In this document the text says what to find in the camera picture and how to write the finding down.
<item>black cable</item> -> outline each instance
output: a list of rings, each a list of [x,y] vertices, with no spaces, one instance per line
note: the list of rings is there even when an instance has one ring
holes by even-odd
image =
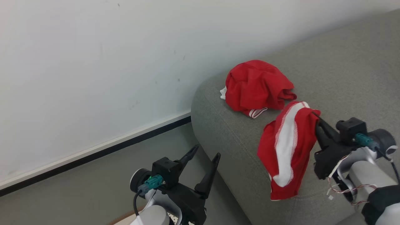
[[[387,161],[389,161],[392,164],[393,170],[394,170],[394,174],[396,175],[396,179],[397,179],[397,183],[400,184],[400,177],[399,177],[399,173],[397,171],[396,165],[393,162],[393,159],[389,158],[386,153],[382,152],[380,148],[375,147],[375,150],[377,150]]]
[[[135,197],[133,197],[133,210],[135,211],[136,216],[139,216],[138,207],[136,206],[136,199],[138,199],[140,193],[142,193],[142,190],[139,190],[135,194]]]

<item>robotic arm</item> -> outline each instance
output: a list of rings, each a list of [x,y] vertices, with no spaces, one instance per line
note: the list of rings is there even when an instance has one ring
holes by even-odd
[[[132,225],[174,224],[167,213],[178,218],[177,225],[203,225],[207,214],[205,203],[217,171],[221,154],[212,160],[212,168],[194,189],[179,183],[179,176],[186,164],[193,158],[199,145],[195,145],[180,160],[167,157],[153,163],[152,170],[137,170],[130,181],[130,189],[136,196],[145,198],[147,204]]]
[[[357,118],[339,121],[336,128],[339,132],[321,118],[316,126],[321,150],[314,154],[315,174],[344,194],[368,225],[399,224],[399,176],[389,157],[397,149],[395,139],[384,129],[367,132],[366,123]],[[381,157],[391,162],[397,182],[376,165]]]

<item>white wall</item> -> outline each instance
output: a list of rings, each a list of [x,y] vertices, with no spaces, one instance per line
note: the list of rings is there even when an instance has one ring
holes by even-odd
[[[398,7],[2,0],[0,182],[189,110],[202,81],[237,63]]]

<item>red garment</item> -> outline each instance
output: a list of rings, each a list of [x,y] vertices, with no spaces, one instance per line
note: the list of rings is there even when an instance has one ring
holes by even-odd
[[[235,66],[229,72],[225,85],[226,103],[234,111],[241,111],[250,117],[251,110],[283,109],[284,100],[297,98],[290,91],[294,88],[292,82],[278,68],[260,60]]]
[[[313,148],[320,111],[306,102],[291,102],[275,121],[267,124],[257,155],[271,177],[271,200],[298,194]]]

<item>red fabric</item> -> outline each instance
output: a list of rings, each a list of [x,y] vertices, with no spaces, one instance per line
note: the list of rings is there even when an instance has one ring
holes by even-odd
[[[277,160],[277,154],[280,154],[279,151],[290,151],[292,154],[291,160],[286,162],[290,163],[292,168],[291,180],[286,186],[280,187],[274,179],[271,179],[271,200],[287,199],[298,194],[310,158],[310,151],[316,142],[315,125],[318,117],[312,112],[320,115],[320,111],[311,108],[302,108],[294,118],[294,151],[293,149],[276,149],[276,141],[279,134],[283,132],[281,129],[287,112],[297,103],[299,102],[294,101],[289,103],[275,121],[265,126],[258,146],[257,155],[272,178],[279,174]]]
[[[283,109],[284,100],[294,100],[297,96],[285,75],[273,65],[260,60],[252,60],[235,66],[228,74],[226,103],[234,110],[248,115],[252,109],[264,107]]]

